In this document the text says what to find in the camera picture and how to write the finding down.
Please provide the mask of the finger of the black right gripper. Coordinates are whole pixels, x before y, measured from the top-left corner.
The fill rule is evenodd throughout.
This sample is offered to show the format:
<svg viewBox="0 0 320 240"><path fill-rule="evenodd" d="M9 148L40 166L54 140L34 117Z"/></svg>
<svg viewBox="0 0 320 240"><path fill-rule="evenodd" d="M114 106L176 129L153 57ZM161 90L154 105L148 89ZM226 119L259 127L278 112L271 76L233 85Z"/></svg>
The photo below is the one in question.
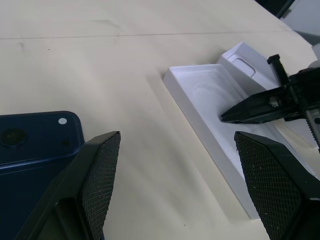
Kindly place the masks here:
<svg viewBox="0 0 320 240"><path fill-rule="evenodd" d="M223 123L262 124L293 114L293 97L283 87L253 94L221 116Z"/></svg>

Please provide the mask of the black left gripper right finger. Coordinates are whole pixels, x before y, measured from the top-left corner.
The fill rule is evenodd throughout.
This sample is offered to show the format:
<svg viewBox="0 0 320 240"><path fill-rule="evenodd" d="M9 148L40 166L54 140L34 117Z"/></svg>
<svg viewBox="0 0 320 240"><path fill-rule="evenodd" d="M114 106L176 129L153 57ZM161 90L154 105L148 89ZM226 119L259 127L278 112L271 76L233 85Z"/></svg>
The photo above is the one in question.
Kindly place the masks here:
<svg viewBox="0 0 320 240"><path fill-rule="evenodd" d="M320 240L320 180L280 142L243 131L234 141L269 239Z"/></svg>

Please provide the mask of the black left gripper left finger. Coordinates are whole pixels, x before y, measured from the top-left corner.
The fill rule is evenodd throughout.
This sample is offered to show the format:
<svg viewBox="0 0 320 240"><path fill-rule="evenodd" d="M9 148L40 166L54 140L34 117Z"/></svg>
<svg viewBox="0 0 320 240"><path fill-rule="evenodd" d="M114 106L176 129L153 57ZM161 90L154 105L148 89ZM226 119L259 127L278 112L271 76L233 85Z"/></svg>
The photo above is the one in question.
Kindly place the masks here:
<svg viewBox="0 0 320 240"><path fill-rule="evenodd" d="M87 141L49 184L14 240L105 240L121 133Z"/></svg>

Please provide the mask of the dark blue smartphone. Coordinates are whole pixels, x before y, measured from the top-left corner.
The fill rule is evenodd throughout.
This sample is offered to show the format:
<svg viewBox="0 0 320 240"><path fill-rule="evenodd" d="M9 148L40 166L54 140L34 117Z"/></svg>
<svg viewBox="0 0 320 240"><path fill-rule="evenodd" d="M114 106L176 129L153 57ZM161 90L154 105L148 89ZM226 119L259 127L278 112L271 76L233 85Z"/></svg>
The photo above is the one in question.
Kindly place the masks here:
<svg viewBox="0 0 320 240"><path fill-rule="evenodd" d="M14 240L51 181L85 143L70 111L0 115L0 240Z"/></svg>

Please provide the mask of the white phone box base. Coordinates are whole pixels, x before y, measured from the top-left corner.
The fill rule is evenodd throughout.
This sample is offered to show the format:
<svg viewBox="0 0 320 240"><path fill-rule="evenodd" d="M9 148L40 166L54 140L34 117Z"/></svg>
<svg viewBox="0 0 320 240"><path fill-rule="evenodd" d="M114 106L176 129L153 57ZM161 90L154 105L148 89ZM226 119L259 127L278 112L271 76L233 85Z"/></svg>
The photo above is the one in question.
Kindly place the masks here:
<svg viewBox="0 0 320 240"><path fill-rule="evenodd" d="M248 193L234 141L235 132L247 132L284 144L309 173L314 173L273 123L220 121L224 111L248 97L222 65L170 67L163 82L250 219L257 219L259 215Z"/></svg>

